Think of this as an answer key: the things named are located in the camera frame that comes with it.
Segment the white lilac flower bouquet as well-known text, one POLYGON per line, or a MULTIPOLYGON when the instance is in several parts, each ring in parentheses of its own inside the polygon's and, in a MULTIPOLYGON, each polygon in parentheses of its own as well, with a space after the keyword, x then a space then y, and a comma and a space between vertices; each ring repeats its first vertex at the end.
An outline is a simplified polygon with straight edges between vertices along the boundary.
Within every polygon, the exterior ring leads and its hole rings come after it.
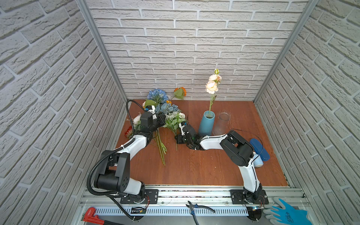
POLYGON ((177 136, 177 130, 179 128, 179 124, 182 122, 186 122, 186 116, 182 112, 172 112, 166 114, 165 128, 170 129, 175 136, 177 136))

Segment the orange gerbera flower stem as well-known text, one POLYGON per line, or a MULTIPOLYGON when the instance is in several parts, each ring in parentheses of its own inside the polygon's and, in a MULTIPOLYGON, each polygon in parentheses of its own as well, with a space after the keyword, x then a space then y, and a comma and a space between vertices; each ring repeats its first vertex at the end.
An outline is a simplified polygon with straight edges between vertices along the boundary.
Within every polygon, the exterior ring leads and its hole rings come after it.
POLYGON ((176 88, 170 100, 173 100, 174 98, 183 100, 186 97, 186 95, 187 95, 187 91, 184 87, 176 88))

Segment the peach rose flower stem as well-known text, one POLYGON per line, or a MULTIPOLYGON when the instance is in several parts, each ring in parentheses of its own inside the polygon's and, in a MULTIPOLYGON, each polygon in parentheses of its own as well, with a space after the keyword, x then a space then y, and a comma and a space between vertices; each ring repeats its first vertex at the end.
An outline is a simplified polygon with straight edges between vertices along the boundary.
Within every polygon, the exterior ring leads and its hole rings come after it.
POLYGON ((216 92, 218 91, 218 86, 220 85, 221 81, 222 81, 222 77, 219 74, 219 70, 216 68, 214 70, 213 75, 211 75, 209 77, 209 80, 206 84, 206 92, 211 95, 209 110, 208 110, 208 113, 206 114, 207 118, 212 117, 210 111, 211 111, 212 105, 216 99, 216 92))

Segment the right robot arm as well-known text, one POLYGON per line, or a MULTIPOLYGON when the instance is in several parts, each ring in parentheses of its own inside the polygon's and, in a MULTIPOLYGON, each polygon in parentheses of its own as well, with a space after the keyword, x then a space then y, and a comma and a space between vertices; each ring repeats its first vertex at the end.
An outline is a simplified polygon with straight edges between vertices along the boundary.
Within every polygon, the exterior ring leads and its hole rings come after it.
POLYGON ((234 130, 219 136, 201 136, 187 122, 179 124, 181 133, 177 134, 177 144, 186 144, 197 151, 210 149, 223 150, 235 163, 243 178, 243 197, 248 203, 256 203, 262 189, 254 167, 253 147, 234 130))

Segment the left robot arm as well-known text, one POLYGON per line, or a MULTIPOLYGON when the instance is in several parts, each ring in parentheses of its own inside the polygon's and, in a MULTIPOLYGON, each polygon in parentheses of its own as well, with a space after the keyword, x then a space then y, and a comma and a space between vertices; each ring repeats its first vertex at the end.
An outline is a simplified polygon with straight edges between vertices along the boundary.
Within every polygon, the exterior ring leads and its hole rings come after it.
POLYGON ((95 196, 131 196, 134 201, 145 199, 144 183, 130 177, 130 160, 152 140, 153 132, 164 126, 164 114, 141 114, 140 128, 133 137, 112 151, 104 151, 101 159, 91 169, 87 189, 95 196))

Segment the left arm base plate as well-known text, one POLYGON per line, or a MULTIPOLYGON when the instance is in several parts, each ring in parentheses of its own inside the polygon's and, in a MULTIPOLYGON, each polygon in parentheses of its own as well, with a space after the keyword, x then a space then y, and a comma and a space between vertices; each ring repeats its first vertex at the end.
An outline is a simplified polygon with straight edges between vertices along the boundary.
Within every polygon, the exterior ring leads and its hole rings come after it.
POLYGON ((128 194, 121 198, 121 204, 157 204, 158 203, 158 189, 145 189, 138 195, 128 194))

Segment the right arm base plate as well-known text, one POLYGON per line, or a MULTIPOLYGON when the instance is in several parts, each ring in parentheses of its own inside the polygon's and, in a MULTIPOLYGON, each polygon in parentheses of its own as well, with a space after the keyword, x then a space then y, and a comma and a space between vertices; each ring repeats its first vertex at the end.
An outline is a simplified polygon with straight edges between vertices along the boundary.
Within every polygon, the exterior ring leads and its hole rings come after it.
POLYGON ((254 193, 246 189, 232 189, 230 190, 230 197, 232 204, 269 204, 269 199, 265 190, 261 187, 254 193))

